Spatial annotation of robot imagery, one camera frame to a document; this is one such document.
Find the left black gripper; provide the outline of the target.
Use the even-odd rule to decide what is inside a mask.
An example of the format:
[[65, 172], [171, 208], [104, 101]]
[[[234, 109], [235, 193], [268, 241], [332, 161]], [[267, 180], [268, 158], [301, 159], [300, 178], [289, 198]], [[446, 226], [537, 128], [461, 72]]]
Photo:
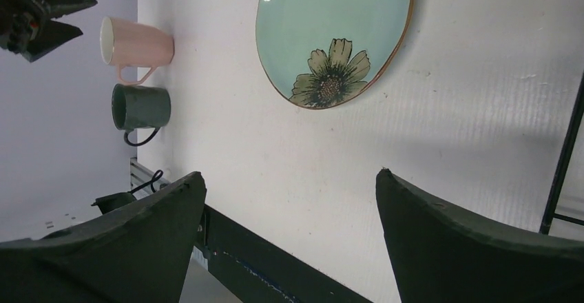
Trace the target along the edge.
[[80, 28], [41, 19], [56, 19], [95, 6], [97, 0], [1, 0], [1, 48], [33, 63], [63, 44], [83, 35]]

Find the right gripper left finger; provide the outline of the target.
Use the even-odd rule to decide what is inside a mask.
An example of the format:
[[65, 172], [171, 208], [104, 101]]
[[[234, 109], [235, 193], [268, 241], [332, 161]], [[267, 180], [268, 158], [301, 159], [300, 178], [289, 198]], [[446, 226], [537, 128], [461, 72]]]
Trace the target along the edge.
[[1, 243], [2, 302], [178, 302], [207, 189], [192, 172], [44, 238]]

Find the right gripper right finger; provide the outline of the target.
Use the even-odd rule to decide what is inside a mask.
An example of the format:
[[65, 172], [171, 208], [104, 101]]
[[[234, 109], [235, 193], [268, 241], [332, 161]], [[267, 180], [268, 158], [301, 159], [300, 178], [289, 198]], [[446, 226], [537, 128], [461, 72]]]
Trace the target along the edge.
[[402, 302], [582, 302], [583, 243], [503, 224], [382, 169], [375, 193]]

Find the pink cup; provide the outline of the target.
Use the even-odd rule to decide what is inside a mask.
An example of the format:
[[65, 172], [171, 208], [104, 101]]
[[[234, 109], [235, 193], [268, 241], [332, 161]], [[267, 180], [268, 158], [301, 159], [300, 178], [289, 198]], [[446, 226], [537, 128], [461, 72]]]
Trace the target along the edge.
[[[116, 68], [123, 85], [139, 85], [159, 67], [169, 65], [174, 57], [171, 35], [150, 25], [116, 17], [104, 17], [100, 29], [100, 51], [105, 64]], [[146, 67], [149, 71], [135, 81], [122, 77], [126, 67]]]

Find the black wire dish rack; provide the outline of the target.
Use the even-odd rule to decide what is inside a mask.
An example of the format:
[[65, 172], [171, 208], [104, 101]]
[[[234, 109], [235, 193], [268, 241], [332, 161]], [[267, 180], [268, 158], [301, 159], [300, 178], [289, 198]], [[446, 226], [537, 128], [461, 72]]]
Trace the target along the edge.
[[571, 216], [562, 215], [556, 212], [556, 208], [559, 203], [563, 183], [570, 165], [572, 152], [576, 144], [576, 139], [578, 136], [578, 131], [581, 126], [582, 119], [583, 119], [583, 76], [581, 77], [581, 81], [579, 83], [579, 87], [576, 93], [574, 106], [570, 117], [570, 122], [567, 128], [567, 133], [563, 141], [563, 146], [561, 148], [561, 153], [559, 155], [559, 160], [557, 162], [554, 176], [552, 179], [550, 192], [547, 197], [547, 202], [539, 226], [540, 234], [544, 235], [549, 234], [554, 219], [559, 219], [568, 223], [583, 226], [583, 220]]

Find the dark green mug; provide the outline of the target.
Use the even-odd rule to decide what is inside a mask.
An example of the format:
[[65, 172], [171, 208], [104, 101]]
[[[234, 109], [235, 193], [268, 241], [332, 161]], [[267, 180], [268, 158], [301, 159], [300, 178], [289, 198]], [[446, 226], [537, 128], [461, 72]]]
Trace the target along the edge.
[[[124, 142], [140, 147], [151, 141], [171, 118], [171, 98], [161, 87], [116, 84], [112, 90], [112, 119], [116, 129], [124, 132]], [[129, 140], [136, 129], [152, 128], [153, 132], [141, 142]]]

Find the teal flower plate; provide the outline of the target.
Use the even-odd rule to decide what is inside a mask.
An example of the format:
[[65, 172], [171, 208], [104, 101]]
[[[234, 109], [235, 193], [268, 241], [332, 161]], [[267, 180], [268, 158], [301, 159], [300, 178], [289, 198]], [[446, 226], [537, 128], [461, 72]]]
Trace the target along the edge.
[[304, 109], [346, 103], [374, 84], [402, 45], [415, 0], [259, 0], [263, 70]]

